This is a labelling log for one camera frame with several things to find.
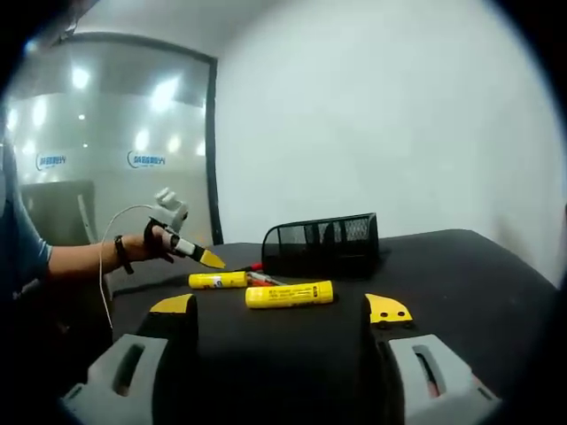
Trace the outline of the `person's left hand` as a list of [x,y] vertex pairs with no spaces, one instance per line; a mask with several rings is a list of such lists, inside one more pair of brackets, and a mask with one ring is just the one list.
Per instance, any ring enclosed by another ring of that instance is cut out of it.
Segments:
[[114,238],[114,247],[120,264],[124,268],[131,268],[133,262],[152,259],[164,259],[170,264],[174,262],[169,249],[163,244],[163,237],[166,235],[165,229],[154,227],[152,235],[148,236],[148,223],[141,235],[116,236]]

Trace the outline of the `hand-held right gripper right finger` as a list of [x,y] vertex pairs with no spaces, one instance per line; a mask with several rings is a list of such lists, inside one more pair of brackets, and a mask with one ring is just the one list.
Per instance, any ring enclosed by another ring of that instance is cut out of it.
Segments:
[[399,301],[363,301],[363,407],[370,424],[480,424],[501,404]]

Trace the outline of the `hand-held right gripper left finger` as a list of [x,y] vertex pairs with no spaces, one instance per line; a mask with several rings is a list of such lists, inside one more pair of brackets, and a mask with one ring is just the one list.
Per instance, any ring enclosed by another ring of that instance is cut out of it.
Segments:
[[198,304],[190,293],[151,307],[61,399],[75,424],[182,424],[189,418],[197,357]]

